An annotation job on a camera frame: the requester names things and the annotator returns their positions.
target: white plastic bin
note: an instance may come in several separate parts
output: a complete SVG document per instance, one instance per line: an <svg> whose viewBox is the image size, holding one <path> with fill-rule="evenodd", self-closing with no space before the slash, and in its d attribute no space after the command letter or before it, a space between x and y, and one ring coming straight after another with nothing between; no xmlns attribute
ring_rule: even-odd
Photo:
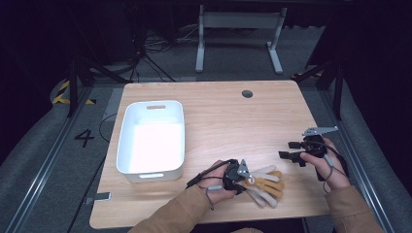
<svg viewBox="0 0 412 233"><path fill-rule="evenodd" d="M137 102L124 114L117 168L132 183L177 180L185 161L185 121L178 101Z"/></svg>

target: hole in table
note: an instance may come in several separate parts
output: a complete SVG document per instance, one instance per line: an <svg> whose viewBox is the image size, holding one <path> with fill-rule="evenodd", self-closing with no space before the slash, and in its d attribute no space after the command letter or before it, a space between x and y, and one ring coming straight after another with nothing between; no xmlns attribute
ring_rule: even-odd
<svg viewBox="0 0 412 233"><path fill-rule="evenodd" d="M245 98L252 98L252 96L254 96L254 93L251 92L250 90L244 90L242 91L242 95Z"/></svg>

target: metal rail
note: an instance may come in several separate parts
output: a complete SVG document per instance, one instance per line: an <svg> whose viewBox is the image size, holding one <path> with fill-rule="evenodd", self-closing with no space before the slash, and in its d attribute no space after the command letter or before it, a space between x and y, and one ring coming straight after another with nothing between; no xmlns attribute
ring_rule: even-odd
<svg viewBox="0 0 412 233"><path fill-rule="evenodd" d="M80 103L85 103L89 94L91 93L91 87L85 87L80 95ZM6 229L6 232L20 232L22 226L27 221L30 212L32 211L34 205L36 204L37 199L39 198L40 194L46 182L48 181L49 176L52 173L52 169L61 154L62 146L64 145L64 141L67 138L70 129L72 128L73 124L76 122L78 115L80 114L84 104L81 104L77 110L73 113L71 117L66 118L59 134L57 135L54 144L49 151L48 156L46 157L45 161L43 162L42 167L40 168L39 172L37 173L35 179L31 183L24 199L21 201L20 206L18 207L15 216L13 217L12 221L10 222L9 226Z"/></svg>
<svg viewBox="0 0 412 233"><path fill-rule="evenodd" d="M334 125L337 125L339 128L339 135L342 139L343 145L345 146L346 152L348 156L346 157L348 162L351 165L351 168L354 171L354 175L360 185L361 193L365 198L366 202L372 208L373 212L375 213L378 221L380 222L382 228L385 232L395 232L391 222L388 219L385 210L381 205L381 201L379 200L378 195L376 194L375 188L373 187L372 182L370 181L369 177L367 176L366 172L363 169L361 164L361 160L354 149L353 144L351 143L349 136L343 126L342 121L336 120L334 117L334 111L332 107L332 100L327 95L325 91L319 91L321 95L321 99L323 100L324 105L326 106L327 113L329 117L332 119Z"/></svg>

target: metal frame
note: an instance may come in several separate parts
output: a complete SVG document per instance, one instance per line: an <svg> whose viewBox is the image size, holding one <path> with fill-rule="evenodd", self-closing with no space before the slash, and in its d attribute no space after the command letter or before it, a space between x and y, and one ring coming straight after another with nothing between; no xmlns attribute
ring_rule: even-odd
<svg viewBox="0 0 412 233"><path fill-rule="evenodd" d="M381 201L376 193L376 190L370 181L369 177L367 176L362 164L360 157L358 156L356 150L354 149L353 144L351 143L349 136L345 130L345 127L341 120L337 120L334 116L334 107L330 97L327 96L325 91L320 91L321 99L326 106L327 112L329 117L332 119L333 124L339 127L339 135L342 139L343 145L345 146L345 150L348 154L347 161L349 162L351 168L353 169L354 175L360 185L360 191L366 200L367 204L375 213L376 218L378 219L379 223L381 224L382 228L385 232L395 232L390 220L388 219L388 215L385 213L384 208L382 207Z"/></svg>
<svg viewBox="0 0 412 233"><path fill-rule="evenodd" d="M199 46L197 48L197 58L195 71L203 72L205 40L204 28L260 28L273 29L274 35L270 42L267 42L267 49L272 59L272 64L276 74L283 74L283 69L276 52L276 45L279 41L282 25L286 17L287 8L282 8L280 13L221 13L204 12L203 5L199 10Z"/></svg>

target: tan sleeve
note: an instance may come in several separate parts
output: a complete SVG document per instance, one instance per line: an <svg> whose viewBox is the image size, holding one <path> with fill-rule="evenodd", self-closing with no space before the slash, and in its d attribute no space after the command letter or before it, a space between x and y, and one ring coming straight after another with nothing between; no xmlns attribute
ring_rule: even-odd
<svg viewBox="0 0 412 233"><path fill-rule="evenodd" d="M160 207L152 216L139 222L129 232L190 232L210 207L205 192L194 185Z"/></svg>
<svg viewBox="0 0 412 233"><path fill-rule="evenodd" d="M336 232L384 232L372 210L353 186L335 189L326 195Z"/></svg>

